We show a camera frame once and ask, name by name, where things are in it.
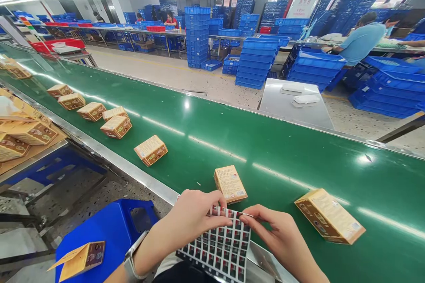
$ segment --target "light blue shirt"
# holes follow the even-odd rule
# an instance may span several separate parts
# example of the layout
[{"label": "light blue shirt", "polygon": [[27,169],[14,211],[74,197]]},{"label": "light blue shirt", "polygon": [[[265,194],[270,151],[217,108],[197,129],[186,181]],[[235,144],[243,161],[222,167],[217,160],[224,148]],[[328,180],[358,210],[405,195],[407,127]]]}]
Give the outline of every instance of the light blue shirt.
[{"label": "light blue shirt", "polygon": [[372,22],[354,30],[348,38],[339,45],[344,50],[340,55],[347,60],[347,65],[354,66],[363,60],[384,37],[384,24]]}]

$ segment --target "table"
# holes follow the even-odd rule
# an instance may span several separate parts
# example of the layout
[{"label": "table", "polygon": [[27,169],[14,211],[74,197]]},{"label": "table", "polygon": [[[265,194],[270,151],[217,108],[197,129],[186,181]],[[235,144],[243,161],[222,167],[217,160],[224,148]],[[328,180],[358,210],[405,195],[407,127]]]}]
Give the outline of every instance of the table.
[{"label": "table", "polygon": [[[185,189],[216,189],[214,169],[234,164],[248,198],[235,210],[260,203],[290,213],[331,282],[420,282],[424,275],[425,160],[408,150],[337,131],[294,123],[262,111],[135,77],[0,43],[4,53],[33,70],[25,80],[0,72],[0,82],[65,128],[93,155],[174,204]],[[58,82],[107,109],[123,106],[133,127],[121,140],[62,108],[46,89]],[[146,167],[133,148],[152,135],[168,153]],[[294,205],[310,189],[335,196],[365,228],[353,245],[326,242]],[[280,281],[283,267],[252,236],[248,258]]]},{"label": "table", "polygon": [[323,102],[317,85],[303,84],[305,92],[298,95],[315,94],[320,101],[313,106],[295,107],[292,105],[294,95],[282,94],[282,84],[291,83],[286,80],[268,78],[258,109],[274,115],[282,116],[285,120],[309,123],[314,126],[333,130],[333,124],[328,110]]}]

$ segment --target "finger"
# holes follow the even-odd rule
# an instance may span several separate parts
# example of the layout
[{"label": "finger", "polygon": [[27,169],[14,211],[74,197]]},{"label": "finger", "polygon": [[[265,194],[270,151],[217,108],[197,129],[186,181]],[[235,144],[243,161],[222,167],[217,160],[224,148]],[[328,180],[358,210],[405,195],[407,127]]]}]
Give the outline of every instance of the finger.
[{"label": "finger", "polygon": [[209,198],[211,199],[211,202],[220,202],[220,206],[223,208],[227,208],[227,202],[226,199],[223,196],[223,193],[220,190],[215,190],[210,193],[208,193]]}]

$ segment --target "person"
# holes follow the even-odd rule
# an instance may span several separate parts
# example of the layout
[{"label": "person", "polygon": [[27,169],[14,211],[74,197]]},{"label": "person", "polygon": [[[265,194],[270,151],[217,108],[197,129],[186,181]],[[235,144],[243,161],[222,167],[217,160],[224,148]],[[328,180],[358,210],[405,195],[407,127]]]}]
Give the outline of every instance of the person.
[{"label": "person", "polygon": [[376,12],[368,12],[357,23],[357,28],[339,45],[324,46],[322,51],[341,55],[347,61],[346,67],[355,66],[363,60],[384,37],[386,27],[375,22]]},{"label": "person", "polygon": [[164,25],[173,25],[174,29],[178,29],[178,22],[176,20],[176,18],[173,16],[173,13],[171,12],[171,10],[167,11],[167,21],[164,23]]},{"label": "person", "polygon": [[142,17],[142,15],[140,14],[140,12],[137,13],[137,22],[141,22],[144,21],[145,19]]},{"label": "person", "polygon": [[[186,262],[174,256],[175,251],[195,240],[204,232],[221,226],[230,226],[232,221],[223,216],[206,216],[215,204],[227,207],[219,190],[203,193],[200,190],[185,190],[175,206],[149,231],[133,254],[137,275],[150,273],[159,266],[153,283],[165,282],[215,282],[208,275],[194,271]],[[314,260],[304,238],[291,215],[273,211],[261,205],[246,208],[248,215],[240,220],[264,241],[279,263],[301,283],[329,283]],[[263,226],[268,223],[272,230]],[[107,283],[128,282],[132,277],[122,263],[107,279]]]},{"label": "person", "polygon": [[96,23],[105,23],[105,20],[99,15],[99,13],[93,11],[93,15],[96,17]]}]

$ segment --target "metal table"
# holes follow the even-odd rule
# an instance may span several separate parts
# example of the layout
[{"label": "metal table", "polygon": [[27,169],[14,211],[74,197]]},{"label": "metal table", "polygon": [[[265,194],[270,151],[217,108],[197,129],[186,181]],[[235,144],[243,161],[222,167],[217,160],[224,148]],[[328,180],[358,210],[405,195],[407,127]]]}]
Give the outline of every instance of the metal table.
[{"label": "metal table", "polygon": [[305,92],[299,95],[315,94],[320,98],[320,101],[312,106],[295,107],[292,105],[295,95],[283,94],[280,92],[282,84],[284,83],[290,82],[268,78],[257,109],[272,113],[273,115],[282,116],[285,120],[295,120],[313,124],[318,127],[324,127],[331,130],[334,129],[317,85],[303,83]]}]

